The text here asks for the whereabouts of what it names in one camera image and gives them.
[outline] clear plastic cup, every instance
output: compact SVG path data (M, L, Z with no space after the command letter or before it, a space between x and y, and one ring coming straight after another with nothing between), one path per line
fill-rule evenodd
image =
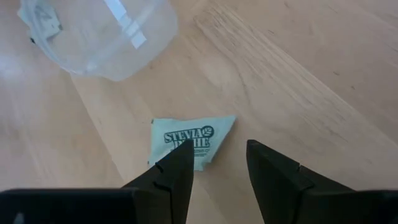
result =
M55 9L59 32L44 34ZM46 56L79 76L125 79L155 58L177 33L168 0L22 0L32 38Z

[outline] white label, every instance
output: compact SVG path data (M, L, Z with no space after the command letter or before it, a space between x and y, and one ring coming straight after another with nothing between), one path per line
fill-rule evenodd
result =
M135 34L134 37L131 39L131 43L136 49L138 49L147 39L140 30L137 21L132 20L127 15L126 8L124 8L120 0L104 0L104 1L111 10L113 16L119 22L119 25L121 26L122 30L128 36L132 36Z
M140 31L131 39L131 43L138 49L146 40L144 34Z

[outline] sweetener packet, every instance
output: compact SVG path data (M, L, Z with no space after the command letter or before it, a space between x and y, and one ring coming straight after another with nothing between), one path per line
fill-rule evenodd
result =
M153 166L185 140L193 141L195 170L203 170L210 163L231 130L235 116L201 118L190 121L176 119L154 119L152 121L151 154L149 164Z

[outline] wooden table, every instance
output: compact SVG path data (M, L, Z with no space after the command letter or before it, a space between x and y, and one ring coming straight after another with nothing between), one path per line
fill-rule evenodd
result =
M171 2L178 36L119 83L71 78L0 2L2 189L122 186L148 169L152 118L228 114L189 223L262 223L247 139L354 189L398 187L396 1Z

